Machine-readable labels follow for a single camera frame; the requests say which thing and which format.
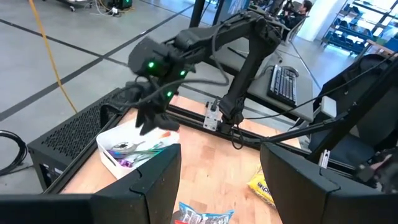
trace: cable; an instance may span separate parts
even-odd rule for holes
[[[206,12],[207,8],[209,7],[210,3],[211,3],[211,0],[208,0],[208,3],[207,3],[207,6],[205,7],[205,10],[203,10],[202,14],[200,15],[200,20],[199,21],[201,21],[202,17],[205,15],[205,12]]]
[[[58,86],[60,87],[60,89],[61,89],[63,95],[65,96],[65,98],[67,99],[67,101],[69,102],[69,105],[72,107],[74,112],[77,113],[75,105],[73,105],[72,101],[69,99],[68,94],[66,93],[66,91],[64,90],[64,88],[62,86],[61,78],[60,78],[60,76],[58,74],[58,70],[57,70],[57,67],[55,66],[55,61],[54,61],[54,58],[53,58],[52,53],[51,53],[49,41],[47,40],[47,36],[45,35],[45,32],[44,32],[43,23],[40,20],[39,13],[36,10],[36,7],[35,7],[35,4],[33,3],[33,0],[29,0],[29,4],[30,4],[30,7],[32,8],[33,15],[35,16],[37,25],[38,25],[38,27],[40,29],[40,33],[42,34],[42,37],[43,37],[43,40],[44,40],[44,45],[45,45],[45,48],[47,49],[47,53],[48,53],[50,61],[51,61],[52,69],[54,70],[55,78],[57,79]]]
[[[4,174],[3,176],[10,175],[10,174],[15,174],[16,172],[20,172],[20,171],[23,171],[23,170],[26,170],[26,169],[30,169],[30,168],[33,168],[33,167],[34,167],[33,165],[29,165],[29,166],[24,167],[24,168],[13,170],[13,171],[9,172],[8,174]]]
[[[97,11],[98,11],[98,13],[99,13],[99,14],[96,14],[96,15],[101,15],[101,16],[106,16],[106,17],[112,17],[112,16],[114,16],[114,12],[113,12],[112,10],[108,10],[107,8],[105,8],[105,9],[107,10],[107,12],[105,12],[105,13],[101,12],[100,7],[99,7],[99,4],[98,4],[98,2],[101,2],[101,1],[99,1],[99,0],[94,0],[94,2],[95,2],[95,8],[97,8]]]
[[[148,81],[149,82],[149,78],[148,77],[143,77],[143,76],[137,76],[135,79],[134,79],[134,83],[136,83],[136,82],[138,82],[138,79],[139,78],[145,78],[146,79],[146,81]]]
[[[108,9],[108,7],[105,6],[105,4],[102,2],[102,0],[95,0],[95,1],[98,1],[99,4],[100,4],[102,7],[104,7],[107,11],[112,11],[112,9]],[[135,10],[135,9],[136,9],[135,7],[130,7],[130,8],[127,9],[127,10],[119,10],[119,12],[125,13],[125,12],[129,12],[129,11],[133,11],[133,10]]]
[[[243,139],[242,131],[241,131],[241,129],[239,128],[239,124],[236,125],[236,130],[238,131],[239,140],[241,141],[241,142],[240,142],[240,146],[236,146],[236,145],[235,145],[235,142],[234,142],[235,133],[234,133],[234,129],[233,129],[233,128],[231,128],[231,132],[230,132],[230,133],[231,133],[231,143],[232,143],[232,146],[233,146],[235,149],[240,150],[240,149],[242,149],[243,146],[244,146],[244,139]]]
[[[113,102],[113,103],[114,103],[115,105],[118,105],[118,106],[127,106],[127,107],[129,107],[129,108],[135,107],[135,106],[140,106],[140,105],[142,105],[143,103],[145,103],[145,102],[147,102],[147,101],[150,101],[151,99],[153,99],[154,97],[156,97],[159,93],[161,93],[161,92],[162,92],[163,90],[165,90],[166,88],[171,87],[171,86],[175,86],[175,85],[180,85],[180,84],[183,84],[183,83],[203,83],[203,84],[210,84],[210,85],[217,85],[217,86],[228,86],[228,85],[229,85],[229,78],[228,78],[227,74],[225,73],[223,67],[221,66],[220,61],[219,61],[219,60],[217,59],[217,57],[216,57],[216,38],[217,38],[218,32],[220,31],[220,29],[221,29],[222,27],[224,27],[224,24],[223,24],[223,23],[221,23],[221,24],[216,28],[216,30],[215,30],[215,32],[214,32],[214,35],[213,35],[213,38],[211,39],[211,54],[213,55],[213,60],[214,60],[214,62],[215,62],[215,64],[216,64],[217,68],[220,70],[220,73],[221,73],[222,76],[224,77],[225,82],[215,82],[215,81],[205,80],[205,79],[176,80],[176,81],[174,81],[174,82],[170,82],[170,83],[168,83],[168,84],[166,84],[166,85],[164,85],[164,86],[161,86],[161,87],[158,88],[156,91],[154,91],[153,93],[151,93],[149,96],[147,96],[147,97],[145,97],[145,98],[139,100],[138,102],[135,102],[135,103]],[[129,86],[129,87],[122,88],[122,89],[120,89],[119,92],[122,92],[122,91],[124,91],[124,90],[127,90],[128,88],[133,88],[133,87],[135,87],[135,86],[132,85],[132,86]]]
[[[257,78],[256,78],[256,77],[253,78],[253,80],[259,80],[261,77],[263,77],[264,75],[266,75],[266,74],[267,74],[267,70],[268,70],[269,68],[271,68],[271,67],[273,67],[273,65],[268,65],[268,66],[264,69],[264,72],[261,73]]]
[[[327,95],[329,95],[330,93],[333,93],[334,91],[336,91],[336,90],[338,90],[338,89],[340,89],[340,88],[343,88],[344,86],[348,85],[349,83],[353,82],[354,80],[358,79],[359,77],[362,77],[363,75],[367,74],[367,73],[370,72],[371,70],[377,68],[378,66],[380,66],[381,64],[383,64],[385,61],[389,60],[389,59],[390,59],[392,56],[394,56],[396,53],[398,53],[398,51],[394,52],[394,53],[393,53],[392,55],[390,55],[388,58],[385,58],[383,61],[381,61],[381,62],[378,63],[377,65],[375,65],[375,66],[369,68],[368,70],[366,70],[365,72],[359,74],[357,77],[354,77],[354,78],[351,79],[350,81],[348,81],[348,82],[346,82],[346,83],[344,83],[344,84],[342,84],[342,85],[340,85],[340,86],[338,86],[338,87],[336,87],[336,88],[334,88],[334,89],[332,89],[332,90],[330,90],[330,91],[328,91],[328,92],[326,92],[326,93],[324,93],[324,94],[321,94],[321,95],[319,95],[319,96],[317,96],[317,97],[315,97],[315,98],[312,98],[311,100],[308,100],[308,101],[306,101],[306,102],[304,102],[304,103],[302,103],[302,104],[296,106],[295,108],[292,108],[292,109],[290,109],[290,110],[287,110],[287,111],[284,111],[284,112],[282,112],[282,113],[275,114],[275,115],[263,116],[263,117],[258,117],[258,118],[245,118],[245,119],[267,119],[267,118],[275,118],[275,117],[277,117],[277,116],[281,116],[281,115],[288,114],[288,113],[290,113],[291,111],[296,110],[297,108],[299,108],[299,107],[301,107],[301,106],[303,106],[303,105],[306,105],[307,103],[310,103],[310,102],[312,102],[312,101],[314,101],[314,100],[317,100],[317,99],[319,99],[319,98],[322,98],[322,97],[324,97],[324,96],[327,96]]]
[[[10,131],[0,130],[0,137],[13,140],[15,143],[17,143],[19,147],[19,152],[15,159],[11,162],[11,164],[0,170],[1,177],[10,174],[16,167],[22,164],[22,161],[26,158],[27,155],[27,146],[26,143],[18,135]]]

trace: metal bracket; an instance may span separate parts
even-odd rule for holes
[[[328,163],[329,163],[329,157],[330,157],[330,151],[325,149],[323,153],[321,154],[321,157],[319,158],[319,163],[318,165],[322,168],[327,169],[328,168]]]
[[[220,111],[217,105],[217,100],[214,102],[208,102],[207,111],[205,115],[205,121],[203,122],[203,127],[209,129],[210,131],[217,130],[218,124],[218,112]]]

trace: snack bag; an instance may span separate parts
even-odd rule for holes
[[[271,193],[269,192],[261,165],[259,165],[257,172],[248,183],[248,186],[254,191],[254,193],[260,196],[260,198],[275,208],[274,199],[272,199]]]
[[[181,212],[180,220],[187,224],[228,224],[234,213],[233,210],[223,214],[198,213],[192,207],[182,202],[179,205]]]

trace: wooden table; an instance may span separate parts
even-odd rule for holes
[[[205,114],[205,105],[181,96],[175,96],[171,104]],[[130,111],[122,120],[135,117]],[[244,120],[241,129],[263,136],[279,134],[275,129]],[[247,186],[260,164],[259,151],[248,147],[236,150],[231,142],[199,130],[180,127],[182,164],[178,202],[191,205],[198,212],[223,213],[235,211],[230,224],[282,223],[276,209],[270,207]],[[298,139],[285,143],[300,147]],[[101,163],[98,151],[82,165],[81,169],[62,190],[62,194],[95,193],[112,184],[116,178]]]
[[[394,53],[393,50],[388,49],[387,47],[380,45],[378,43],[376,43],[373,40],[366,40],[366,42],[368,43],[367,46],[365,46],[365,48],[362,50],[362,52],[356,56],[356,60],[363,57],[366,52],[368,52],[372,47],[375,49],[375,54],[381,54],[384,55],[386,57],[389,57],[390,55],[392,55]]]

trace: concrete floor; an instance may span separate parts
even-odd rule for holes
[[[58,72],[78,110],[133,80],[135,75],[123,65],[130,51],[145,35],[161,41],[187,28],[192,4],[192,0],[137,0],[134,1],[135,11],[117,18],[98,16],[94,9],[81,8],[72,13],[57,1],[35,1],[46,34],[50,37]],[[214,6],[209,6],[201,26],[212,24],[214,13]],[[0,1],[0,30],[0,94],[3,96],[0,99],[0,129],[13,131],[25,142],[31,142],[72,116],[73,110],[57,87],[43,40],[26,0]],[[331,57],[336,64],[342,65],[347,56],[303,41],[296,39],[295,47],[279,48],[285,58],[284,63],[312,75],[318,84],[325,83],[344,69],[344,66],[324,66],[330,64]],[[205,63],[199,64],[197,70],[189,77],[221,78],[216,68]],[[316,95],[319,88],[315,84],[313,86]],[[227,89],[189,85],[179,90],[182,96],[206,102],[213,96],[222,96]],[[249,100],[246,106],[249,110],[244,111],[245,116],[275,114]],[[282,131],[293,124],[285,117],[256,122]],[[0,146],[2,167],[13,160],[17,147],[5,139],[0,139]],[[32,161],[28,156],[24,166],[30,164]],[[33,169],[0,177],[0,194],[36,194],[41,191]]]

